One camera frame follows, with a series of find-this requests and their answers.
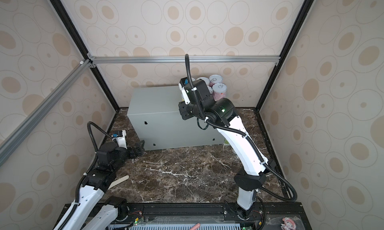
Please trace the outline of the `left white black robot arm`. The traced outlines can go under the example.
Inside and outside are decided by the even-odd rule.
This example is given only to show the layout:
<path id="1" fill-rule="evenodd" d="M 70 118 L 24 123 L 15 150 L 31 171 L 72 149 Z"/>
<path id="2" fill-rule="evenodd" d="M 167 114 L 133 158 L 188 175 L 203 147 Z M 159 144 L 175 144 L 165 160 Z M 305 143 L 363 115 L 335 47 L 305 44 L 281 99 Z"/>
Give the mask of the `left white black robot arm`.
<path id="1" fill-rule="evenodd" d="M 56 230 L 105 229 L 114 220 L 128 217 L 127 201 L 112 198 L 111 204 L 105 204 L 86 226 L 84 223 L 97 203 L 116 179 L 117 171 L 128 159 L 141 157 L 145 151 L 145 141 L 134 147 L 120 146 L 118 142 L 108 142 L 96 151 L 96 164 L 93 170 L 85 173 L 75 191 L 75 200 L 55 226 Z"/>

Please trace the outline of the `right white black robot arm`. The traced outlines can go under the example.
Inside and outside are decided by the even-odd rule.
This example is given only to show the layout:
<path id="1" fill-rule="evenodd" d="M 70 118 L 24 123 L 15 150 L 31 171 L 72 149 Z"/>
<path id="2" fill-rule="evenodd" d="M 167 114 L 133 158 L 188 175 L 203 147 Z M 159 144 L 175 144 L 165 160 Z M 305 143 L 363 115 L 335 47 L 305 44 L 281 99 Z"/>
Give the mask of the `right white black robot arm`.
<path id="1" fill-rule="evenodd" d="M 179 89 L 184 99 L 179 103 L 182 119 L 188 120 L 196 117 L 216 129 L 229 142 L 243 165 L 241 171 L 234 177 L 239 188 L 236 212 L 240 219 L 248 218 L 259 190 L 284 202 L 294 203 L 297 200 L 298 196 L 294 187 L 275 171 L 275 162 L 269 161 L 260 152 L 229 99 L 222 98 L 215 101 L 208 86 L 201 79 L 182 78 L 179 82 Z M 284 198 L 264 188 L 267 173 L 271 173 L 281 180 L 292 192 L 292 197 Z"/>

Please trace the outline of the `orange pink label can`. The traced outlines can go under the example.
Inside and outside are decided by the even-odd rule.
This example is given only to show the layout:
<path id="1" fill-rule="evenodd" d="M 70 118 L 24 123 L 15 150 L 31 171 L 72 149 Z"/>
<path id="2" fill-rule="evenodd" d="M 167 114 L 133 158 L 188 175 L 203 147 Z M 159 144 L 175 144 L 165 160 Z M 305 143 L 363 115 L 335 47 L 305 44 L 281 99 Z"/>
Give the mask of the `orange pink label can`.
<path id="1" fill-rule="evenodd" d="M 206 77 L 199 77 L 198 79 L 203 80 L 207 86 L 210 86 L 211 81 Z"/>

